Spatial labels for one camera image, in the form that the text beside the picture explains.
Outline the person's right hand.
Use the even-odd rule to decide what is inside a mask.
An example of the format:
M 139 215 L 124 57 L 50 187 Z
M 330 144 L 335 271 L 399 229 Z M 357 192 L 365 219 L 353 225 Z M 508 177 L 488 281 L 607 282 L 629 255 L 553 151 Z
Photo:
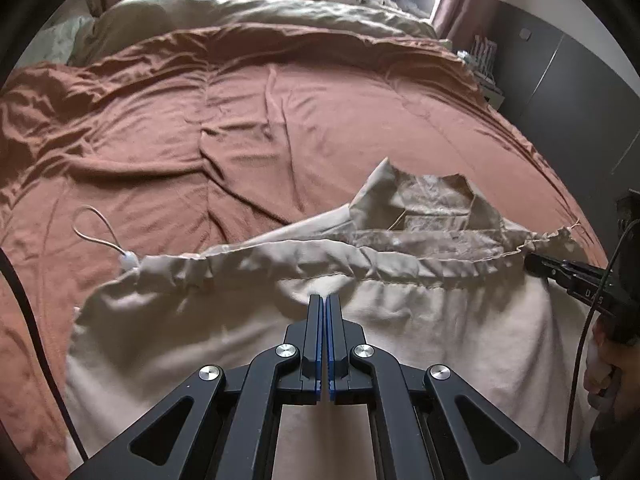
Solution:
M 584 387 L 589 393 L 599 393 L 611 387 L 612 370 L 620 373 L 613 403 L 616 422 L 627 418 L 639 409 L 639 344 L 616 344 L 605 333 L 605 318 L 600 315 L 592 328 Z

